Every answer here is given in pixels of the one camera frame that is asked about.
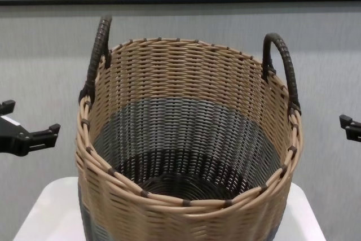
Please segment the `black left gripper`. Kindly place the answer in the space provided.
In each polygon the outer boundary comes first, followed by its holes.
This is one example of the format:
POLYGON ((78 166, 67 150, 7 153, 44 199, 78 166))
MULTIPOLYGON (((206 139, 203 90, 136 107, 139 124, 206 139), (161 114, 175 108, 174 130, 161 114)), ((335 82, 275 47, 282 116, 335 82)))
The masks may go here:
POLYGON ((28 153, 55 147, 60 124, 53 124, 48 129, 28 132, 19 122, 5 116, 13 113, 14 100, 7 100, 0 105, 1 116, 1 153, 26 156, 28 153))

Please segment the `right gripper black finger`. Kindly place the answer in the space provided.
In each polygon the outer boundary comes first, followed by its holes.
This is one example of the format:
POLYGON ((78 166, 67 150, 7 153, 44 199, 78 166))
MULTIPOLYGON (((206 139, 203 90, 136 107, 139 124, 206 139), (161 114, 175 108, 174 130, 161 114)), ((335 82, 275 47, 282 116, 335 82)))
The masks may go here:
POLYGON ((351 141, 361 141, 361 123, 354 121, 351 117, 340 115, 340 127, 345 130, 346 138, 351 141))

